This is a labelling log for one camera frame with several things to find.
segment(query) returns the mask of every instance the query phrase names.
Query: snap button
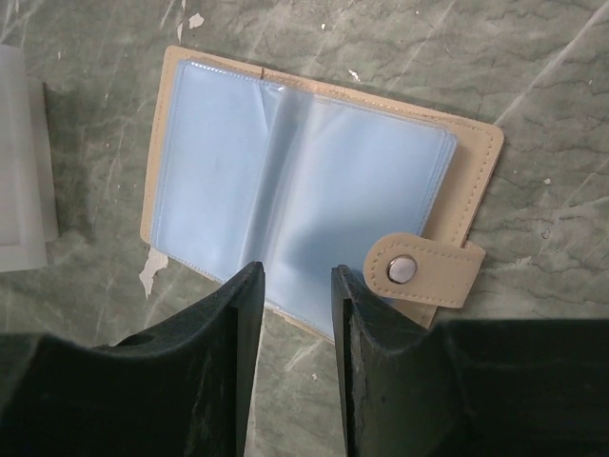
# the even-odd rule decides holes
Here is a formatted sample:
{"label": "snap button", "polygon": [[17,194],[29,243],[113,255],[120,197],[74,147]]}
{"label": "snap button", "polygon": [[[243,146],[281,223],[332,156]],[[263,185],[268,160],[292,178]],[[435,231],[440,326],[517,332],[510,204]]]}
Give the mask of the snap button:
{"label": "snap button", "polygon": [[410,281],[417,272],[417,262],[408,255],[401,255],[389,262],[387,276],[389,281],[396,284],[405,284]]}

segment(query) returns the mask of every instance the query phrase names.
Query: beige leather wallet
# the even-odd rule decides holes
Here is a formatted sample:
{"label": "beige leather wallet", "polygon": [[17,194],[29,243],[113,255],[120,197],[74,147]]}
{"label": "beige leather wallet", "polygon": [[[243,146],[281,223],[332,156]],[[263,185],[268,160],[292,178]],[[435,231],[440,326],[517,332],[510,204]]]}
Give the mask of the beige leather wallet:
{"label": "beige leather wallet", "polygon": [[[147,162],[141,226],[144,241],[151,242],[154,213],[158,208],[167,120],[174,96],[172,93],[177,84],[176,69],[184,61],[236,72],[243,77],[268,83],[271,88],[273,84],[279,84],[297,89],[299,93],[312,93],[349,106],[381,111],[391,118],[417,120],[447,128],[457,138],[458,145],[422,236],[387,233],[370,246],[363,265],[363,278],[373,292],[394,299],[395,307],[400,312],[425,327],[431,324],[437,307],[460,308],[463,305],[484,257],[481,248],[466,241],[467,232],[500,153],[503,141],[500,129],[460,116],[195,50],[170,47],[166,52]],[[300,321],[302,326],[309,327],[306,322]]]}

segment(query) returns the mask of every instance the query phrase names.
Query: card holder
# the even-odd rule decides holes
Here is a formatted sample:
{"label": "card holder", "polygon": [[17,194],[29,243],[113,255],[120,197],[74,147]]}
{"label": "card holder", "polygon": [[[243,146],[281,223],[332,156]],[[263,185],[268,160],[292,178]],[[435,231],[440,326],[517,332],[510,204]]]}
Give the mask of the card holder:
{"label": "card holder", "polygon": [[[233,74],[228,80],[236,78],[243,82],[227,84],[237,90],[233,95],[246,95],[246,103],[239,103],[239,108],[248,112],[248,119],[251,117],[251,125],[247,126],[232,126],[236,119],[233,115],[228,121],[218,120],[212,131],[223,132],[224,136],[217,137],[220,139],[215,142],[207,141],[207,146],[201,134],[209,129],[197,127],[197,118],[219,117],[216,114],[226,114],[227,107],[234,107],[237,102],[234,97],[228,102],[222,98],[226,97],[226,88],[205,94],[206,85],[199,84],[198,90],[204,91],[199,97],[203,98],[191,103],[190,109],[182,113],[185,120],[174,124],[180,117],[173,114],[178,99],[176,88],[184,81],[184,73],[178,68],[191,65],[197,69],[195,64],[201,66],[199,69],[215,69],[220,75]],[[197,99],[196,93],[190,94],[193,100]],[[349,115],[337,115],[334,110],[341,107],[350,108]],[[294,123],[285,115],[296,111],[295,118],[305,116],[306,122]],[[418,211],[408,204],[412,195],[404,189],[416,182],[414,178],[423,178],[424,173],[413,178],[408,174],[412,167],[405,168],[395,162],[395,154],[381,154],[384,149],[378,145],[383,144],[382,141],[366,143],[361,139],[363,131],[353,129],[344,133],[340,129],[337,117],[353,122],[358,115],[353,117],[351,113],[362,111],[383,115],[387,122],[395,118],[443,131],[447,142],[458,140],[444,178],[438,179],[442,185],[435,201],[433,195],[427,198],[423,193],[418,194],[422,202],[429,203],[420,209],[431,209],[431,212],[422,210],[416,217],[403,218],[404,209]],[[311,119],[318,120],[317,133],[304,135],[305,127],[312,131]],[[181,129],[185,123],[194,126],[191,132],[171,143],[173,126]],[[268,129],[265,135],[260,133],[264,130],[260,127],[262,123]],[[259,131],[252,131],[252,126],[258,126]],[[332,139],[348,147],[338,149]],[[386,297],[395,309],[416,323],[429,327],[437,307],[463,305],[480,268],[484,251],[467,241],[467,231],[497,163],[502,142],[500,129],[479,121],[171,46],[165,55],[152,126],[141,235],[147,243],[216,280],[226,279],[233,265],[263,259],[267,272],[274,271],[272,276],[266,276],[269,285],[273,282],[272,290],[267,287],[270,309],[313,333],[330,335],[328,327],[317,324],[329,318],[325,312],[329,301],[311,285],[325,281],[324,286],[329,290],[329,268],[336,263],[346,263],[359,270],[372,291]],[[179,148],[168,149],[170,143]],[[236,153],[235,148],[226,152],[226,157],[207,154],[223,150],[224,145],[243,143],[251,143],[246,146],[244,157]],[[365,162],[358,155],[361,154],[358,148],[380,152]],[[189,149],[196,149],[200,154],[194,162],[188,159],[192,153]],[[318,153],[311,154],[310,149]],[[402,153],[412,150],[404,149]],[[167,153],[185,153],[183,162],[191,166],[183,164],[175,168],[167,162]],[[172,161],[181,163],[175,157]],[[432,181],[442,174],[442,161],[434,164],[426,175]],[[306,169],[315,169],[319,176],[324,176],[324,185],[320,186]],[[379,179],[379,173],[373,172],[377,169],[388,173],[397,184],[391,179],[386,182]],[[395,175],[387,169],[393,169]],[[365,221],[361,219],[363,214],[370,216],[368,220],[382,220],[379,214],[385,210],[391,212],[391,205],[396,201],[390,198],[383,200],[382,205],[371,202],[371,194],[363,190],[372,186],[370,183],[374,183],[371,189],[381,195],[385,192],[390,197],[399,195],[403,199],[401,206],[383,221],[386,231],[379,230],[374,240],[370,240],[369,225],[365,222],[358,225],[354,221]],[[433,186],[427,189],[432,194],[436,190]],[[343,224],[337,222],[341,219],[345,220]],[[418,232],[422,219],[424,229]],[[336,252],[341,254],[341,260],[335,258]],[[394,259],[402,256],[413,258],[418,268],[410,281],[396,284],[389,280],[388,271]],[[307,261],[315,258],[321,261]],[[196,265],[201,262],[208,265]],[[291,288],[290,284],[300,286]],[[306,302],[284,301],[296,296],[307,297]]]}
{"label": "card holder", "polygon": [[174,78],[151,244],[222,282],[264,262],[267,300],[331,335],[331,268],[422,233],[455,135],[191,60]]}

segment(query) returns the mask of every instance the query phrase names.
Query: gray marble table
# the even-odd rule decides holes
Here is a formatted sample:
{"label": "gray marble table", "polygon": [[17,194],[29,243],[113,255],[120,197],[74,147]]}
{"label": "gray marble table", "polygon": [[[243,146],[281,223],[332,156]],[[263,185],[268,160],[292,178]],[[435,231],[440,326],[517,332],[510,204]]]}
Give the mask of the gray marble table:
{"label": "gray marble table", "polygon": [[[471,231],[488,255],[441,318],[607,317],[608,36],[605,0],[0,0],[0,43],[48,84],[61,230],[49,267],[0,274],[0,328],[116,342],[217,287],[173,262],[148,298],[138,278],[178,43],[501,126]],[[344,455],[333,347],[266,314],[251,423],[248,455]]]}

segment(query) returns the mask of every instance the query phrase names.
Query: white paint chip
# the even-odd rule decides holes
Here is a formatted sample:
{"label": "white paint chip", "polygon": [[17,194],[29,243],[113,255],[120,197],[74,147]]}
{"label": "white paint chip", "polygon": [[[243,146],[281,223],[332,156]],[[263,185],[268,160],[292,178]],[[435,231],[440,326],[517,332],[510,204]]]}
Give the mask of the white paint chip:
{"label": "white paint chip", "polygon": [[190,19],[188,19],[188,28],[196,29],[197,27],[201,27],[204,21],[205,18],[197,12],[194,16],[190,16]]}
{"label": "white paint chip", "polygon": [[154,275],[159,269],[167,268],[169,265],[169,259],[166,255],[162,254],[155,248],[150,248],[148,252],[148,258],[144,264],[144,269],[140,273],[140,281],[144,286],[144,292],[146,298],[150,296],[152,292],[152,283],[154,283]]}
{"label": "white paint chip", "polygon": [[355,81],[356,83],[361,83],[362,80],[360,79],[360,75],[358,74],[358,72],[349,69],[349,74],[351,75],[351,77],[353,78],[353,81]]}

